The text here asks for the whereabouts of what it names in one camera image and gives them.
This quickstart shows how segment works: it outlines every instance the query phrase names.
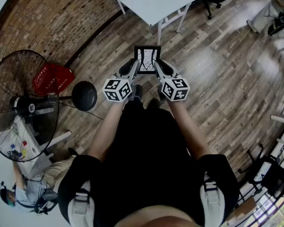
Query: person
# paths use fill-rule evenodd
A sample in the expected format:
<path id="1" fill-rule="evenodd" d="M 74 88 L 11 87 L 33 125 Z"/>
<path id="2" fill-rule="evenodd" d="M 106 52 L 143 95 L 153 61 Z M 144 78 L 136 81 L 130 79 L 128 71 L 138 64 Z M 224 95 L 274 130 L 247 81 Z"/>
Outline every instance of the person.
<path id="1" fill-rule="evenodd" d="M 90 181 L 96 227 L 202 226 L 203 169 L 216 176 L 224 194 L 225 219 L 239 198 L 227 158 L 211 155 L 183 102 L 168 102 L 173 117 L 158 99 L 144 109 L 141 96 L 137 85 L 133 101 L 113 103 L 87 155 L 74 159 L 58 189 L 64 218 L 70 222 L 70 201 Z"/>
<path id="2" fill-rule="evenodd" d="M 246 22 L 254 32 L 260 33 L 269 22 L 279 18 L 280 13 L 284 13 L 284 0 L 272 0 L 253 20 L 248 19 Z"/>
<path id="3" fill-rule="evenodd" d="M 32 179 L 25 179 L 17 162 L 13 161 L 13 171 L 16 178 L 15 191 L 6 187 L 0 189 L 0 197 L 7 205 L 24 212 L 31 212 L 37 200 L 47 189 L 53 189 L 58 175 L 68 169 L 76 155 L 69 159 L 53 163 L 44 170 L 43 174 L 37 174 Z"/>

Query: black round object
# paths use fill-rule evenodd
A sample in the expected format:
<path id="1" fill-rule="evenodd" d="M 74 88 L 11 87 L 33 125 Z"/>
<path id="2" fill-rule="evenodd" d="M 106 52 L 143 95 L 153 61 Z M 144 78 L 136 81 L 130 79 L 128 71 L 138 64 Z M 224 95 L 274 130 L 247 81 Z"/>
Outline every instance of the black round object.
<path id="1" fill-rule="evenodd" d="M 13 52 L 0 62 L 0 153 L 11 160 L 32 160 L 53 139 L 59 114 L 56 81 L 50 81 L 51 94 L 45 96 L 35 92 L 34 84 L 46 63 L 31 50 Z M 50 67 L 46 78 L 54 78 Z"/>
<path id="2" fill-rule="evenodd" d="M 72 102 L 81 111 L 91 110 L 97 102 L 97 91 L 88 81 L 78 82 L 71 93 Z"/>

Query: brick wall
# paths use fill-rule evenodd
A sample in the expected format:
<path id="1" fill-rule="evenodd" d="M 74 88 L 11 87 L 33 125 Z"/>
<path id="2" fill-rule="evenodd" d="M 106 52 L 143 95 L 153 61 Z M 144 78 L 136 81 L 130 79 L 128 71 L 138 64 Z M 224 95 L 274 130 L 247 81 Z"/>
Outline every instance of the brick wall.
<path id="1" fill-rule="evenodd" d="M 116 0 L 8 0 L 0 13 L 0 61 L 30 49 L 64 65 L 119 9 Z"/>

